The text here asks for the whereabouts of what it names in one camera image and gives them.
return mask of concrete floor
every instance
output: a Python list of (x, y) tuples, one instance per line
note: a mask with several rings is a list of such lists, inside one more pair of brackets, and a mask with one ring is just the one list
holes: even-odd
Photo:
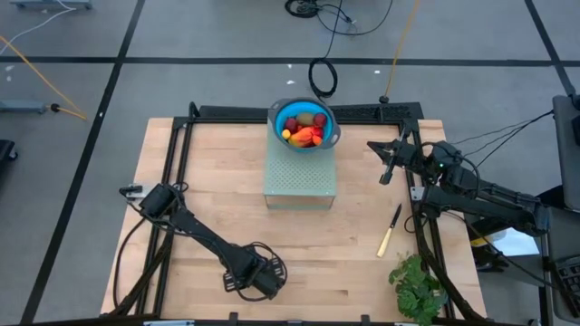
[[(117, 56), (136, 0), (93, 0), (94, 10), (61, 16), (14, 45), (28, 56)], [(284, 1), (146, 0), (130, 57), (310, 58), (325, 53), (331, 33), (316, 19), (287, 14)], [(580, 2), (534, 0), (562, 60), (580, 58)], [(374, 26), (388, 5), (344, 0), (359, 30)], [(376, 32), (336, 36), (330, 57), (392, 58), (411, 0), (395, 0)], [(48, 17), (0, 4), (0, 34), (11, 37)], [(330, 15), (324, 16), (333, 24)], [(62, 102), (22, 63), (0, 57), (0, 98)], [(402, 58), (539, 60), (550, 57), (523, 0), (424, 1)], [(0, 324), (18, 323), (34, 285), (87, 136), (110, 78), (109, 63), (36, 64), (88, 116), (62, 113), (0, 115), (0, 139), (17, 142), (20, 158), (0, 187)], [(281, 98), (309, 96), (307, 64), (122, 65), (99, 138), (35, 321), (98, 315), (125, 204), (117, 188), (132, 181), (145, 125), (151, 117), (183, 115), (188, 103), (267, 107)], [(336, 65), (338, 89), (329, 104), (373, 103), (384, 92), (390, 66)], [(580, 68), (566, 68), (580, 89)], [(321, 86), (328, 72), (315, 71)], [(401, 65), (392, 101), (420, 101), (427, 119), (443, 120), (449, 140), (498, 129), (551, 110), (564, 93), (553, 67)], [(461, 146), (476, 149), (483, 141)], [(485, 155), (474, 156), (479, 161)], [(530, 126), (482, 166), (487, 180), (536, 194), (561, 183), (551, 119)], [(525, 322), (539, 316), (537, 288), (481, 275), (489, 317)]]

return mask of wooden table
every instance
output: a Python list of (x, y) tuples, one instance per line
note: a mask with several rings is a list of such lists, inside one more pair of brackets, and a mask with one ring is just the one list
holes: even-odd
[[(160, 182), (171, 123), (172, 119), (149, 121), (135, 182)], [(194, 125), (185, 177), (190, 185), (185, 193), (188, 208), (229, 242), (261, 241), (272, 246), (288, 267), (288, 283), (273, 301), (244, 302), (234, 292), (224, 291), (225, 270), (216, 256), (194, 240), (178, 236), (162, 318), (223, 320), (230, 312), (238, 312), (240, 320), (359, 321), (362, 314), (369, 314), (373, 321), (407, 320), (399, 313), (394, 288), (387, 282), (399, 262), (398, 254), (417, 251), (414, 235), (403, 229), (411, 214), (407, 182), (403, 170), (396, 168), (390, 185), (380, 185), (384, 166), (366, 146), (367, 140), (391, 141), (398, 137), (398, 130), (378, 125), (341, 129), (343, 136), (336, 145), (338, 189), (332, 209), (269, 211), (263, 196), (266, 124)], [(420, 120), (420, 134), (422, 141), (445, 139), (439, 120)], [(172, 176), (179, 159), (175, 161)], [(377, 248), (399, 203), (403, 203), (400, 222), (387, 253), (377, 258)], [(139, 220), (127, 209), (119, 244)], [(438, 222), (449, 278), (472, 307), (485, 315), (466, 227), (446, 215)], [(149, 235), (146, 223), (125, 248), (121, 298), (141, 274)], [(151, 288), (156, 282), (154, 276)], [(112, 269), (103, 312), (113, 308), (111, 289)], [(248, 289), (247, 294), (258, 295), (255, 289)], [(151, 311), (153, 297), (150, 291), (146, 311)]]

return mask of black metal frame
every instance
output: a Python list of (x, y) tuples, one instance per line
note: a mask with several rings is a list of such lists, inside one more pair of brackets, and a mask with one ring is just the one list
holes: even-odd
[[(359, 125), (386, 125), (386, 126), (397, 126), (399, 132), (402, 131), (404, 123), (414, 123), (418, 125), (417, 120), (423, 119), (421, 105), (418, 102), (412, 103), (398, 103), (398, 104), (365, 104), (365, 105), (347, 105), (347, 106), (331, 106), (334, 115), (339, 124), (359, 124)], [(185, 137), (183, 139), (183, 147), (181, 149), (179, 158), (179, 168), (178, 174), (176, 175), (176, 182), (182, 182), (185, 178), (185, 171), (189, 153), (189, 144), (191, 139), (191, 134), (193, 130), (193, 125), (196, 123), (246, 123), (246, 124), (263, 124), (266, 123), (267, 110), (258, 108), (238, 108), (238, 107), (218, 107), (218, 106), (201, 106), (199, 110), (196, 105), (191, 102), (189, 104), (189, 115), (187, 117), (176, 117), (173, 119), (173, 125), (171, 129), (171, 135), (169, 137), (169, 147), (167, 151), (165, 166), (163, 169), (163, 175), (161, 182), (169, 183), (170, 171), (173, 165), (175, 151), (178, 141), (178, 134), (182, 128), (185, 128)], [(421, 135), (418, 129), (412, 132), (413, 141), (416, 143), (421, 143)], [(415, 186), (415, 181), (413, 175), (410, 171), (406, 171), (407, 183), (409, 185), (408, 190), (411, 191), (411, 187)], [(419, 245), (420, 241), (424, 241), (423, 231), (421, 228), (421, 216), (418, 214), (418, 207), (413, 205), (411, 202), (411, 210), (413, 213), (413, 223), (415, 229), (419, 230), (416, 232), (416, 239), (418, 247), (424, 248)], [(439, 228), (436, 220), (429, 221), (431, 239), (433, 242), (434, 256), (437, 264), (442, 269), (442, 272), (446, 273), (445, 270), (445, 259), (443, 256), (443, 250), (441, 246)], [(153, 257), (155, 256), (155, 251), (157, 248), (157, 242), (159, 240), (159, 230), (153, 228), (150, 234), (150, 242), (146, 256), (145, 269), (150, 266)], [(172, 238), (169, 240), (169, 246), (172, 244)], [(153, 313), (155, 315), (161, 314), (161, 308), (163, 304), (163, 297), (165, 294), (165, 288), (167, 284), (168, 270), (169, 270), (170, 252), (165, 257), (159, 273), (159, 281), (157, 283), (155, 302), (153, 307)], [(425, 271), (429, 270), (429, 266), (424, 262), (423, 269)], [(145, 287), (137, 301), (136, 314), (143, 314), (145, 302), (147, 301), (148, 287)], [(455, 320), (455, 312), (453, 309), (453, 304), (447, 302), (444, 306), (444, 311), (446, 319), (443, 321)], [(263, 325), (287, 325), (289, 321), (248, 321), (252, 325), (263, 324)], [(246, 321), (238, 321), (237, 313), (232, 312), (230, 314), (229, 321), (199, 321), (196, 320), (196, 324), (207, 324), (207, 325), (218, 325), (218, 324), (231, 324), (231, 325), (241, 325), (245, 324)], [(342, 322), (342, 321), (325, 321), (325, 322), (304, 322), (303, 325), (393, 325), (393, 322), (370, 322), (370, 317), (367, 315), (362, 315), (361, 322)]]

